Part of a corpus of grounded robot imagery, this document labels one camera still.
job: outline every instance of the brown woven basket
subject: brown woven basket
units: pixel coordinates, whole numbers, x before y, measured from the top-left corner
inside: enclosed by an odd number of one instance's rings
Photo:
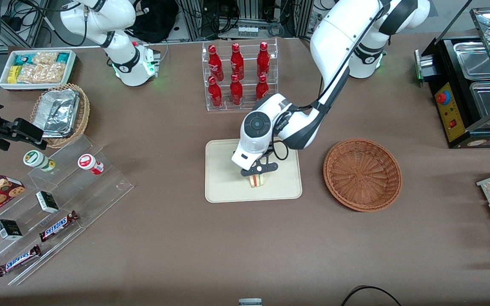
[[[389,151],[367,139],[342,141],[330,151],[323,167],[330,193],[358,211],[389,207],[400,194],[402,173]]]
[[[88,101],[88,97],[85,95],[84,91],[80,89],[80,87],[74,84],[66,84],[59,85],[54,88],[49,89],[48,91],[62,91],[64,89],[73,89],[74,91],[80,93],[80,101],[77,110],[77,118],[75,119],[75,124],[73,127],[73,134],[68,138],[43,138],[47,142],[48,146],[53,149],[59,149],[66,145],[66,143],[70,142],[76,136],[81,135],[86,130],[86,126],[88,124],[88,116],[90,115],[90,102]],[[31,116],[29,116],[29,122],[33,122],[35,118],[35,114],[37,114],[37,107],[39,107],[39,102],[41,101],[42,95],[37,99],[37,103],[33,107],[33,112]]]

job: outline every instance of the table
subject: table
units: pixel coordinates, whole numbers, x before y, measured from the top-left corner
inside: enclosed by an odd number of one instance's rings
[[[238,138],[245,113],[206,111],[201,44],[171,45],[160,77],[136,88],[115,78],[103,50],[75,49],[74,83],[91,103],[86,134],[137,186],[22,285],[0,287],[0,305],[231,306],[258,297],[323,306],[365,284],[404,305],[490,304],[490,211],[475,186],[490,177],[490,149],[447,149],[434,100],[414,82],[413,51],[432,37],[393,37],[375,75],[348,81],[299,153],[301,198],[222,204],[204,198],[205,145]],[[280,92],[310,103],[320,74],[307,43],[279,46]],[[1,90],[2,117],[29,118],[38,95]],[[384,211],[352,211],[325,187],[325,154],[352,137],[400,163],[402,193]],[[0,151],[0,174],[25,175],[30,148]],[[360,303],[391,305],[362,291],[348,306]]]

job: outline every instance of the red switch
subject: red switch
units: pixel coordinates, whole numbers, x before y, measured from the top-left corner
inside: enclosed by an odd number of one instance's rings
[[[437,96],[436,96],[436,102],[442,104],[445,102],[445,99],[447,97],[445,96],[445,93],[439,93]]]

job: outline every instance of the red bottle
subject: red bottle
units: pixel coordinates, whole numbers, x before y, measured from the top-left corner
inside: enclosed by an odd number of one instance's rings
[[[262,99],[268,94],[270,87],[266,84],[266,75],[260,75],[258,77],[258,84],[256,85],[256,99]]]
[[[232,103],[235,106],[241,105],[241,98],[243,97],[243,86],[239,82],[237,74],[232,75],[232,83],[230,84],[230,92],[232,93]]]
[[[220,91],[220,87],[217,84],[217,80],[214,78],[214,76],[209,76],[208,78],[209,82],[209,98],[211,99],[211,103],[213,104],[214,108],[220,108],[222,107],[222,92]]]
[[[260,43],[260,52],[256,58],[256,74],[261,76],[262,74],[268,75],[270,73],[270,55],[268,54],[268,43],[263,41]]]
[[[217,48],[214,45],[208,47],[209,50],[209,70],[211,75],[217,78],[219,82],[224,79],[224,72],[222,72],[222,61],[217,54]]]
[[[232,64],[232,73],[237,74],[239,79],[243,79],[245,77],[245,68],[243,66],[243,55],[239,51],[239,43],[232,43],[230,63]]]

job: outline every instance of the black box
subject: black box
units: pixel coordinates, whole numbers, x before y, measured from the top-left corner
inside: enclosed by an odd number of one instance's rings
[[[22,238],[22,233],[16,224],[16,221],[0,219],[0,235],[1,238],[7,240],[19,240]]]
[[[39,202],[39,205],[41,205],[41,209],[47,213],[58,212],[58,204],[56,204],[56,200],[54,200],[54,196],[52,196],[51,193],[39,191],[35,194],[35,196],[37,196],[37,201]]]

